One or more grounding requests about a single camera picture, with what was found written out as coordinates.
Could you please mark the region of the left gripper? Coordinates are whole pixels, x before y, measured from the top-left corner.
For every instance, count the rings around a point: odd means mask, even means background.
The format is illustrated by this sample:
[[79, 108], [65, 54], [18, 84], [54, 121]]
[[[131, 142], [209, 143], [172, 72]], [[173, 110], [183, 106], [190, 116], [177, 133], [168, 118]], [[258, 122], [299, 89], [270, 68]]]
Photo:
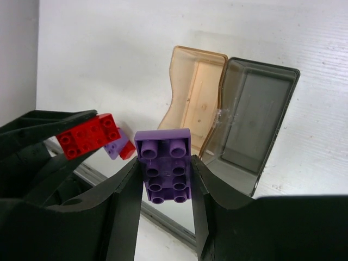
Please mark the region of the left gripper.
[[[1, 127], [1, 146], [26, 147], [96, 115], [96, 110], [33, 110]], [[63, 153], [51, 155], [39, 142], [1, 159], [1, 201], [23, 200], [42, 207], [47, 201], [67, 201], [81, 194], [82, 180], [74, 170], [93, 154], [68, 160]]]

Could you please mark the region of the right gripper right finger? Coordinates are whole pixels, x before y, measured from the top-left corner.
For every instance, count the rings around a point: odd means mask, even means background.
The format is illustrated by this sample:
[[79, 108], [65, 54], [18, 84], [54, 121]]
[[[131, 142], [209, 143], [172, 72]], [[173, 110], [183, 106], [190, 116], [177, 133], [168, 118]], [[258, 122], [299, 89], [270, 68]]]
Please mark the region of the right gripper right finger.
[[191, 159], [199, 260], [347, 260], [347, 196], [253, 199]]

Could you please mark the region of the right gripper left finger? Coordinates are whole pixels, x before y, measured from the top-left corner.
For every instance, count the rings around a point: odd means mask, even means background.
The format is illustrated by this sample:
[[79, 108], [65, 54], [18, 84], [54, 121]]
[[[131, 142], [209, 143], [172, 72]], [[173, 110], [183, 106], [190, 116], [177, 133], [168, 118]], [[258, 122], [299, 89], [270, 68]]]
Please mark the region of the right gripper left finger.
[[23, 200], [1, 201], [1, 260], [133, 260], [127, 246], [107, 254], [107, 219], [115, 181], [39, 207]]

